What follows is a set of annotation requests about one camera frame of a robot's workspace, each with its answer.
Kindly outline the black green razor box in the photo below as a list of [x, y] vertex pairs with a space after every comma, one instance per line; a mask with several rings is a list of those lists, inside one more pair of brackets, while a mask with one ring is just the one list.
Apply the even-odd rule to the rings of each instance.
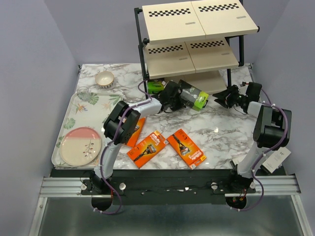
[[186, 106], [200, 111], [207, 105], [209, 95], [206, 92], [199, 90], [184, 80], [180, 80], [178, 84], [182, 90], [180, 94], [181, 100]]
[[156, 94], [164, 90], [166, 82], [161, 79], [149, 80], [147, 82], [147, 89], [149, 94]]

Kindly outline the beige black three-tier shelf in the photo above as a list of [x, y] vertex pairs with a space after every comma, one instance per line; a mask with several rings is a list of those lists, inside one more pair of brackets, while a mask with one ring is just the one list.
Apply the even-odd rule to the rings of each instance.
[[231, 86], [220, 71], [244, 65], [244, 36], [259, 32], [240, 0], [196, 0], [144, 5], [148, 37], [138, 36], [145, 81], [183, 80], [214, 94]]

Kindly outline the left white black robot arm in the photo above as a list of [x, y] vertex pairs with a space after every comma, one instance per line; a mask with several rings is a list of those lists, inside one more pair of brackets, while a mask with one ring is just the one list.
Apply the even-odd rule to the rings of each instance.
[[141, 118], [156, 115], [168, 109], [176, 111], [184, 104], [181, 100], [182, 89], [176, 82], [170, 81], [166, 87], [147, 99], [128, 104], [118, 102], [104, 122], [105, 145], [98, 164], [90, 175], [92, 189], [97, 194], [104, 194], [114, 188], [108, 179], [113, 174], [113, 167], [123, 144], [127, 143]]

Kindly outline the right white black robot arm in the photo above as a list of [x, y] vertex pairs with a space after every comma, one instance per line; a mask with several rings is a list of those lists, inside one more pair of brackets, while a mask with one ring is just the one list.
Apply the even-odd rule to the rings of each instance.
[[227, 189], [233, 193], [248, 189], [253, 178], [268, 158], [268, 153], [285, 147], [290, 139], [292, 111], [282, 109], [271, 102], [259, 102], [262, 85], [247, 83], [245, 94], [236, 85], [213, 94], [215, 102], [224, 108], [239, 106], [243, 112], [256, 117], [253, 145], [245, 158], [230, 172]]

